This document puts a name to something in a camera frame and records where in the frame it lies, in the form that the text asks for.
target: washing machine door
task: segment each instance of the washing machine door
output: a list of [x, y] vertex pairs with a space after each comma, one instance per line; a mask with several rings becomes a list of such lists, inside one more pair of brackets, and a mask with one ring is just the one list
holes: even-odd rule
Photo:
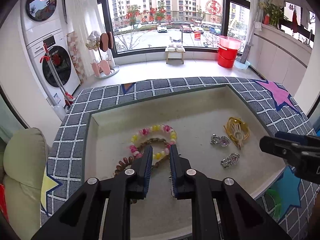
[[[61, 46], [52, 46], [49, 49], [49, 54], [62, 84], [65, 85], [70, 78], [72, 66], [68, 52]], [[50, 85], [59, 87], [45, 60], [42, 62], [42, 71], [44, 78]]]
[[57, 0], [27, 0], [26, 12], [31, 20], [42, 22], [49, 19], [57, 7]]

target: pink star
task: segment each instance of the pink star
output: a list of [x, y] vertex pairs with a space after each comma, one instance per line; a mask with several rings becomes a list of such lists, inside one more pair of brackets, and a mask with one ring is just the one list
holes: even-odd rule
[[259, 85], [264, 87], [265, 89], [269, 90], [271, 92], [271, 97], [275, 101], [276, 110], [279, 111], [284, 105], [288, 105], [291, 107], [294, 111], [296, 111], [298, 114], [300, 112], [294, 107], [294, 105], [290, 101], [290, 93], [284, 89], [279, 88], [276, 83], [272, 81], [267, 81], [268, 83], [261, 82], [255, 80]]

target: white floor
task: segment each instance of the white floor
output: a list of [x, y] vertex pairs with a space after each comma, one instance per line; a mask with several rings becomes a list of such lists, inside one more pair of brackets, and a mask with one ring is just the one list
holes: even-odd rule
[[148, 79], [223, 76], [261, 79], [250, 68], [246, 70], [235, 67], [223, 68], [215, 60], [185, 59], [183, 65], [180, 59], [171, 59], [168, 64], [165, 63], [165, 60], [147, 61], [121, 65], [117, 74], [106, 79], [97, 79], [92, 75], [77, 88], [74, 96], [86, 88], [126, 84]]

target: metal screw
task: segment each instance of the metal screw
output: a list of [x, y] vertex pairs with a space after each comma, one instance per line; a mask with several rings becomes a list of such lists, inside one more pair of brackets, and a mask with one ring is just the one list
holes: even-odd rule
[[194, 170], [194, 169], [189, 169], [187, 170], [187, 174], [190, 175], [190, 176], [193, 176], [195, 175], [197, 172]]
[[90, 185], [96, 184], [97, 183], [97, 179], [92, 177], [92, 178], [87, 180], [87, 183], [90, 184]]
[[133, 169], [126, 169], [124, 171], [124, 173], [127, 174], [127, 175], [132, 175], [132, 174], [134, 174], [134, 170]]
[[227, 185], [229, 185], [229, 186], [233, 185], [234, 182], [235, 182], [235, 181], [234, 181], [233, 179], [231, 179], [231, 178], [226, 178], [226, 179], [224, 180], [224, 183], [227, 184]]

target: pink and yellow beaded bracelet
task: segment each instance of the pink and yellow beaded bracelet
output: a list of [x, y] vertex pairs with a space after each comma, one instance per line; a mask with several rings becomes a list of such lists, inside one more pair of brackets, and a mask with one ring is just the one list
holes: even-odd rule
[[132, 136], [129, 149], [135, 159], [141, 158], [143, 155], [143, 151], [139, 151], [135, 143], [137, 143], [138, 141], [140, 141], [140, 139], [144, 138], [145, 136], [153, 132], [161, 132], [161, 131], [164, 132], [165, 134], [170, 135], [170, 143], [166, 144], [166, 148], [163, 151], [153, 154], [153, 158], [160, 160], [161, 158], [169, 154], [170, 146], [173, 144], [176, 144], [177, 133], [169, 125], [159, 124], [159, 125], [153, 125], [147, 128], [143, 128], [142, 130], [139, 130], [135, 135]]

